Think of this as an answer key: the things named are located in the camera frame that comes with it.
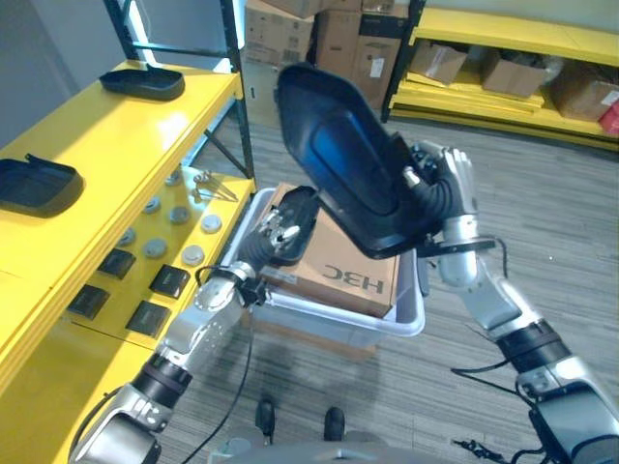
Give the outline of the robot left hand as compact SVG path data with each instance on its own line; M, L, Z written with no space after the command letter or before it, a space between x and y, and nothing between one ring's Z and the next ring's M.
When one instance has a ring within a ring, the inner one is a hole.
M260 272L266 266L292 266L301 259L301 226L292 211L272 207L243 239L237 259Z

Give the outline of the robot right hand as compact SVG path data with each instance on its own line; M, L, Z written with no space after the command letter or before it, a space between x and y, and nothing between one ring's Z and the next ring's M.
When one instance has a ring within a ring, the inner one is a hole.
M440 234L448 244L479 237L474 169L467 154L427 140L411 147L403 176L420 214L425 236Z

